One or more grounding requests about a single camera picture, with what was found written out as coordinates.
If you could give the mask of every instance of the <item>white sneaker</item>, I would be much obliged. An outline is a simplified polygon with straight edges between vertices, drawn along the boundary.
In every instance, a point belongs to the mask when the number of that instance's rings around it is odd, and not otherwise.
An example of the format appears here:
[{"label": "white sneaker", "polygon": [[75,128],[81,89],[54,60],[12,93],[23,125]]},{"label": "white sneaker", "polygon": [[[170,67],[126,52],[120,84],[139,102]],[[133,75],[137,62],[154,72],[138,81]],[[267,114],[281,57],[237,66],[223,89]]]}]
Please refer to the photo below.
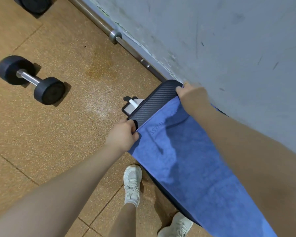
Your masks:
[{"label": "white sneaker", "polygon": [[162,228],[157,237],[185,237],[192,225],[192,221],[178,212],[173,217],[171,225]]},{"label": "white sneaker", "polygon": [[136,208],[140,202],[140,182],[142,178],[142,171],[138,165],[130,165],[124,172],[124,189],[126,203],[132,203]]}]

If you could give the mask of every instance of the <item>black dumbbell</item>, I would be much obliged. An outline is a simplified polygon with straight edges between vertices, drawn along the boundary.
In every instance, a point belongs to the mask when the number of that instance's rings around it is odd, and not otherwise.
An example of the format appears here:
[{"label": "black dumbbell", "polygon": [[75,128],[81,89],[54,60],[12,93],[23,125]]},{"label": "black dumbbell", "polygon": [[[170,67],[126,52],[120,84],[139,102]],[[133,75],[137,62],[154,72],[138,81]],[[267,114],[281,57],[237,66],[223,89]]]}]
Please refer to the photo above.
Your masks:
[{"label": "black dumbbell", "polygon": [[55,77],[37,77],[34,64],[18,55],[0,61],[0,77],[12,85],[34,84],[34,98],[45,105],[58,102],[66,91],[64,83]]}]

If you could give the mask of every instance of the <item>dumbbell handle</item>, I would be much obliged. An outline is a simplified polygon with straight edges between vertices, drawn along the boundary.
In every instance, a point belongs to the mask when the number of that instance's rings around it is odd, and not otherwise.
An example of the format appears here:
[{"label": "dumbbell handle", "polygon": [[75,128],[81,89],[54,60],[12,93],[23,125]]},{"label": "dumbbell handle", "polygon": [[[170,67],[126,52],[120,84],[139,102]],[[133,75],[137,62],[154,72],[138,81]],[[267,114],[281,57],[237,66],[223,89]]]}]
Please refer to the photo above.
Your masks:
[{"label": "dumbbell handle", "polygon": [[24,70],[18,70],[16,72],[16,76],[18,78],[24,78],[25,80],[29,81],[30,83],[34,84],[34,85],[38,85],[41,81],[41,79],[39,77],[34,77],[34,76],[31,76],[30,74],[28,74],[27,72],[25,72]]}]

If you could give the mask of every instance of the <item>person's right arm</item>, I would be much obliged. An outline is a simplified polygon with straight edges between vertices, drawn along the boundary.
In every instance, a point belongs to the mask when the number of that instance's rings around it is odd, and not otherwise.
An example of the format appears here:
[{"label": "person's right arm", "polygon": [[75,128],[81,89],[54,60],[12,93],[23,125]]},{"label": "person's right arm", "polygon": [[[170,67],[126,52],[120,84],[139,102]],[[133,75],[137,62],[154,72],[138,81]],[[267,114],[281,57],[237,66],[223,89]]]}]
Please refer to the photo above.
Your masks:
[{"label": "person's right arm", "polygon": [[296,236],[296,154],[217,111],[205,88],[187,83],[177,93],[277,236]]}]

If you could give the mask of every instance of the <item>forearm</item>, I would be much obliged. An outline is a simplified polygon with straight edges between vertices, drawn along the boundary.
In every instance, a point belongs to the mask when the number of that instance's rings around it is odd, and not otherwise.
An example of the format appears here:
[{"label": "forearm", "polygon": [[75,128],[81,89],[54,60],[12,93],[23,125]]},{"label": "forearm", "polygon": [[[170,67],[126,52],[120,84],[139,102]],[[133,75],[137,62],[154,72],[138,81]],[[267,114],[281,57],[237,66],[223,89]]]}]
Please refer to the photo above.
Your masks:
[{"label": "forearm", "polygon": [[106,171],[122,153],[104,147],[39,186],[0,217],[0,236],[65,236]]},{"label": "forearm", "polygon": [[296,154],[214,108],[193,117],[277,235],[296,236]]}]

